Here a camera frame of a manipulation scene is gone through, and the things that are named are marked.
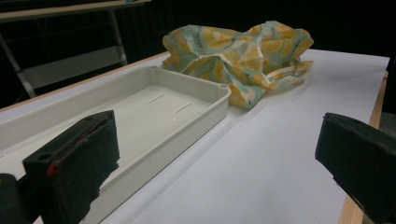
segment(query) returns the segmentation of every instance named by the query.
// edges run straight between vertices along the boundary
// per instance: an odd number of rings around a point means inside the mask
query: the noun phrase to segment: plastic tray
[[[227,85],[158,67],[130,70],[2,122],[0,172],[20,178],[21,160],[74,122],[114,110],[120,167],[102,185],[84,220],[98,223],[227,114]]]

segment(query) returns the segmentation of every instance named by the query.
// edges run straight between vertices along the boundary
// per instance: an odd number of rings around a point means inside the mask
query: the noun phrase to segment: black background
[[[386,56],[392,62],[396,52],[394,11],[390,1],[152,0],[143,7],[118,9],[116,16],[129,63],[164,52],[163,36],[180,26],[207,25],[245,32],[266,21],[305,29],[315,41],[311,49]],[[2,23],[0,32],[22,68],[114,43],[105,12]],[[72,78],[37,92],[56,90],[113,68]],[[1,107],[28,99],[1,49],[0,75]],[[383,107],[391,113],[396,113],[391,100],[396,89],[394,77],[389,76]]]

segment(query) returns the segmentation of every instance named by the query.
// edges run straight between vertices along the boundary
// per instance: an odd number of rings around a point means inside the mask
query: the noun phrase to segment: table leg
[[[22,83],[23,87],[25,88],[26,92],[28,93],[30,98],[36,97],[35,91],[33,90],[32,85],[30,82],[26,79],[23,71],[21,70],[20,66],[17,63],[17,60],[15,59],[14,55],[11,52],[11,49],[8,47],[8,44],[6,40],[3,38],[3,36],[0,33],[0,45],[3,48],[4,52],[6,53],[9,61],[12,64],[12,67],[15,70],[15,73],[17,74],[18,78],[20,79],[20,82]]]
[[[125,65],[128,64],[128,62],[126,60],[125,50],[124,50],[124,47],[123,47],[123,44],[122,44],[120,31],[119,31],[119,25],[117,24],[117,19],[116,19],[116,15],[114,13],[114,10],[109,10],[108,11],[108,15],[109,15],[110,20],[111,20],[111,26],[113,28],[113,35],[114,35],[114,38],[116,40],[117,52],[118,52],[119,57],[120,57],[120,63],[121,63],[122,66],[125,66]]]

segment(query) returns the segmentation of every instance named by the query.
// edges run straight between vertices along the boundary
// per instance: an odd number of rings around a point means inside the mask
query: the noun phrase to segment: tabletop
[[[127,66],[160,66],[167,56]],[[315,160],[322,118],[332,112],[373,123],[389,58],[309,49],[302,59],[314,61],[303,84],[268,91],[250,110],[229,105],[220,123],[103,223],[337,223],[347,197]],[[111,74],[4,108],[0,122]]]

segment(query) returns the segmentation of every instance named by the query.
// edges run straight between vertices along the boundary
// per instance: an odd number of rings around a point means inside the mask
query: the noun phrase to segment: yellow plastic bag
[[[244,33],[187,25],[163,38],[170,56],[162,68],[228,84],[230,104],[252,108],[266,91],[304,81],[313,62],[300,55],[313,43],[306,30],[277,21]]]

